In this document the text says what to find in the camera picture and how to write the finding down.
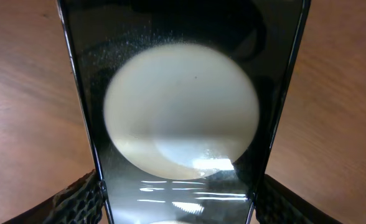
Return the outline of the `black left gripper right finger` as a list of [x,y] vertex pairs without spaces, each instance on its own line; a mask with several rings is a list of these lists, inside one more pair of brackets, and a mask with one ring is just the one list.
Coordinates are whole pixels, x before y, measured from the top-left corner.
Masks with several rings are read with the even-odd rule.
[[269,175],[265,175],[255,200],[260,224],[340,224]]

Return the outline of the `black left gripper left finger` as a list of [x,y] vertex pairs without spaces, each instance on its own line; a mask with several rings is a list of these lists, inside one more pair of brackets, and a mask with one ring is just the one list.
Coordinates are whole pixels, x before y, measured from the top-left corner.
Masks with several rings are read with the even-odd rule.
[[102,219],[104,198],[95,170],[32,209],[5,224],[97,224]]

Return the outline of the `black Galaxy flip phone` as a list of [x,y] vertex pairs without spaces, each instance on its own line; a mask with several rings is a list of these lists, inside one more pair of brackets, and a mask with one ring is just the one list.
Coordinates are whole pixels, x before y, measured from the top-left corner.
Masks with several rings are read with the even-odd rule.
[[250,223],[309,1],[59,1],[109,223]]

